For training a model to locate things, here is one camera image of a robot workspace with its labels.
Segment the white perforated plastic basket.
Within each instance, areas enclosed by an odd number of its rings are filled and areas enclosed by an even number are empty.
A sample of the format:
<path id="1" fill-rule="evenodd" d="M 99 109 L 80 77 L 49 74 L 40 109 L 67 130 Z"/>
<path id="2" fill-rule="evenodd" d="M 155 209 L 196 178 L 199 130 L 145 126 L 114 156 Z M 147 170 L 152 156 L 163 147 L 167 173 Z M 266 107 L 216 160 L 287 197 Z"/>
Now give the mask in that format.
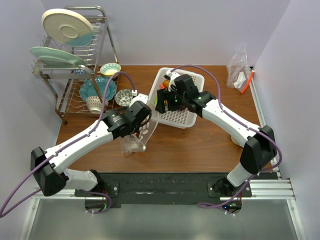
<path id="1" fill-rule="evenodd" d="M 151 104 L 154 106 L 157 104 L 157 90 L 161 88 L 161 84 L 164 82 L 165 77 L 164 75 L 172 70 L 172 68 L 169 67 L 162 67 L 158 70 L 157 75 L 154 79 L 154 82 L 152 84 L 151 90 L 148 95 L 148 100 Z M 205 78 L 198 73 L 178 69 L 174 71 L 175 73 L 179 75 L 187 74 L 191 76 L 194 85 L 197 87 L 199 92 L 203 91 Z M 156 113 L 153 114 L 152 117 L 155 117 L 159 124 L 164 124 L 180 129 L 190 128 L 192 127 L 197 119 L 197 115 L 193 112 L 190 112 L 188 109 L 184 110 L 176 110 L 176 111 L 169 111 L 168 107 L 165 106 L 165 113 Z"/>

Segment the clear polka dot zip bag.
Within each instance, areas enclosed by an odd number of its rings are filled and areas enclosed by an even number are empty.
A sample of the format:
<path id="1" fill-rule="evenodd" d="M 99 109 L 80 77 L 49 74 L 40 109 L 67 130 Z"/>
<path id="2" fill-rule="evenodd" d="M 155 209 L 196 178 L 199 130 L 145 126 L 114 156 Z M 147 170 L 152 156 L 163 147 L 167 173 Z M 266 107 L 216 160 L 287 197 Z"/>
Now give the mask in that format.
<path id="1" fill-rule="evenodd" d="M 121 138 L 121 152 L 125 155 L 144 152 L 147 148 L 147 142 L 152 137 L 157 126 L 158 121 L 154 117 L 152 117 L 146 125 L 139 128 L 138 133 L 127 135 L 124 138 Z"/>

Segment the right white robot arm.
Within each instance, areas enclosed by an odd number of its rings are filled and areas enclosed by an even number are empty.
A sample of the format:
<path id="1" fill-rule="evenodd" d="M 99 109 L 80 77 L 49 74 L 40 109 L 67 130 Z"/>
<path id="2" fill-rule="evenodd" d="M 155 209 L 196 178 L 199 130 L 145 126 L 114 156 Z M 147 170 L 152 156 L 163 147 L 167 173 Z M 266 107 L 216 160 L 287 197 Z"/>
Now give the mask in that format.
<path id="1" fill-rule="evenodd" d="M 169 85 L 157 91 L 157 112 L 164 114 L 187 109 L 222 128 L 242 147 L 236 167 L 213 185 L 215 192 L 235 196 L 250 176 L 258 174 L 277 155 L 273 129 L 245 121 L 208 91 L 200 92 L 188 74 L 168 71 L 164 77 Z"/>

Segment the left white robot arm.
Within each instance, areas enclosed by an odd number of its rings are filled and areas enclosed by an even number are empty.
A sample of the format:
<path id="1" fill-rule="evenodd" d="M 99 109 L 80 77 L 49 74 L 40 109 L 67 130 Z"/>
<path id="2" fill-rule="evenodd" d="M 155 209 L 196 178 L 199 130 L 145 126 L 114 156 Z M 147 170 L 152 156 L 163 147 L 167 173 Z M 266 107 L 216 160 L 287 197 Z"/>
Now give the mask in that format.
<path id="1" fill-rule="evenodd" d="M 106 187 L 100 174 L 96 170 L 72 170 L 70 165 L 103 144 L 138 133 L 151 116 L 147 102 L 137 99 L 123 112 L 108 110 L 91 126 L 60 145 L 46 150 L 33 149 L 30 169 L 43 195 L 49 197 L 63 189 L 75 189 L 99 196 Z"/>

